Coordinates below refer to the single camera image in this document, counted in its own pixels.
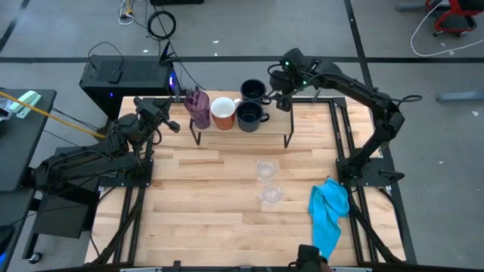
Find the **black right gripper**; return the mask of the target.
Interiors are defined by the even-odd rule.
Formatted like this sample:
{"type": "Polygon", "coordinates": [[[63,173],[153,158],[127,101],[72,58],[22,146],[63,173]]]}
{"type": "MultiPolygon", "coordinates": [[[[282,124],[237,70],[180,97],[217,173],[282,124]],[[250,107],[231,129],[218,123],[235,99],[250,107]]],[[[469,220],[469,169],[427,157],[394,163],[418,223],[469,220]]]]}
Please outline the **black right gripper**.
{"type": "Polygon", "coordinates": [[[282,64],[276,63],[268,67],[269,84],[272,91],[280,92],[276,96],[276,107],[284,112],[290,112],[292,96],[303,89],[296,85],[295,79],[286,70],[274,70],[278,66],[282,66],[282,64]]]}

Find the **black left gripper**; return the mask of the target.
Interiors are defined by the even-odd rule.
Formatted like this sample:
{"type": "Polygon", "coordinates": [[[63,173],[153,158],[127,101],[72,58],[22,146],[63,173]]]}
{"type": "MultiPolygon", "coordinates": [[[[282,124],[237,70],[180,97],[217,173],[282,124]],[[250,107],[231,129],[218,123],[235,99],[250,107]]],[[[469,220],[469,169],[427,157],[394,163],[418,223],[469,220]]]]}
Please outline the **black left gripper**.
{"type": "Polygon", "coordinates": [[[162,124],[179,133],[180,125],[170,120],[169,110],[171,104],[175,101],[174,97],[155,98],[155,97],[135,97],[136,113],[139,115],[141,127],[147,131],[154,132],[162,124]]]}

